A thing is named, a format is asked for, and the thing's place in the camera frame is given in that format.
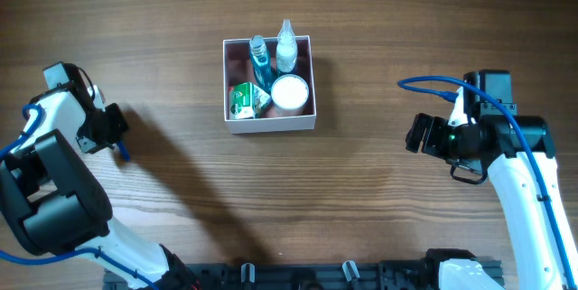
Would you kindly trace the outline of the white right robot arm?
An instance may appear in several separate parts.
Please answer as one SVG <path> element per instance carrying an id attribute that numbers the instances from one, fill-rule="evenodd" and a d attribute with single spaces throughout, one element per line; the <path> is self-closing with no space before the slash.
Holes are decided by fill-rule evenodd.
<path id="1" fill-rule="evenodd" d="M 455 125 L 420 113 L 407 133 L 406 148 L 491 183 L 506 218 L 521 288 L 577 287 L 577 248 L 544 119 L 489 115 Z"/>

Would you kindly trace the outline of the dark blue clear-cap bottle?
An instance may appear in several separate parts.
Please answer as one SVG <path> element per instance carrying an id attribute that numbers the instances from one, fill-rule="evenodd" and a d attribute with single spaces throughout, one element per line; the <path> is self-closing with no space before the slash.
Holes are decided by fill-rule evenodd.
<path id="1" fill-rule="evenodd" d="M 297 63 L 297 42 L 291 21 L 284 19 L 277 35 L 276 68 L 280 75 L 293 74 Z"/>

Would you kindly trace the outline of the cotton swab round container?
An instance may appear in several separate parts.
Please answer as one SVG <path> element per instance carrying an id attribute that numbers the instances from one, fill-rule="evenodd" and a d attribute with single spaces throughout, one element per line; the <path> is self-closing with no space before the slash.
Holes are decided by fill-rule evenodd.
<path id="1" fill-rule="evenodd" d="M 280 117 L 299 116 L 309 99 L 306 81 L 294 74 L 279 77 L 271 88 L 271 97 Z"/>

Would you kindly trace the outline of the blue disposable razor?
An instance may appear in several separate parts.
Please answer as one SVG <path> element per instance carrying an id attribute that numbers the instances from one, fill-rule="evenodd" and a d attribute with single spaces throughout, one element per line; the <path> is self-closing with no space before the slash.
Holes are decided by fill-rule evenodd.
<path id="1" fill-rule="evenodd" d="M 127 149 L 126 149 L 126 147 L 125 147 L 125 145 L 124 145 L 124 142 L 123 142 L 123 141 L 119 141 L 119 142 L 116 143 L 116 146 L 117 146 L 117 148 L 118 148 L 119 153 L 121 154 L 121 157 L 122 157 L 125 161 L 129 162 L 129 161 L 130 161 L 130 154 L 128 153 L 128 151 L 127 151 Z"/>

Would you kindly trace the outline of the green white soap box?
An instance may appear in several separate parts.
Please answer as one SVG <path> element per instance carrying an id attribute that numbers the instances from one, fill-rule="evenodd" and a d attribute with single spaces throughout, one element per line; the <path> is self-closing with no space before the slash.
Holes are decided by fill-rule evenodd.
<path id="1" fill-rule="evenodd" d="M 256 117 L 255 86 L 253 83 L 244 82 L 229 88 L 228 114 L 232 120 Z"/>

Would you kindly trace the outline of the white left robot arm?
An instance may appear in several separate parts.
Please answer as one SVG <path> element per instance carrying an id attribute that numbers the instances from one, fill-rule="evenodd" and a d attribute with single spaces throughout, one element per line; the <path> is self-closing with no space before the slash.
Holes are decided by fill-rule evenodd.
<path id="1" fill-rule="evenodd" d="M 61 85 L 23 107 L 26 126 L 1 153 L 1 213 L 32 258 L 21 265 L 74 257 L 120 276 L 131 289 L 185 289 L 194 274 L 161 244 L 114 218 L 101 184 L 80 159 L 121 146 L 127 123 L 96 91 Z"/>

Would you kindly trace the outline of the blue mouthwash bottle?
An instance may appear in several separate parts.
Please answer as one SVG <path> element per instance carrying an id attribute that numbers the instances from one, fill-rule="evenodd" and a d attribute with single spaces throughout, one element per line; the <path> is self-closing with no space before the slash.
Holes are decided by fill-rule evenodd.
<path id="1" fill-rule="evenodd" d="M 271 93 L 277 75 L 271 66 L 271 58 L 265 39 L 261 35 L 255 35 L 249 41 L 249 51 L 258 87 Z"/>

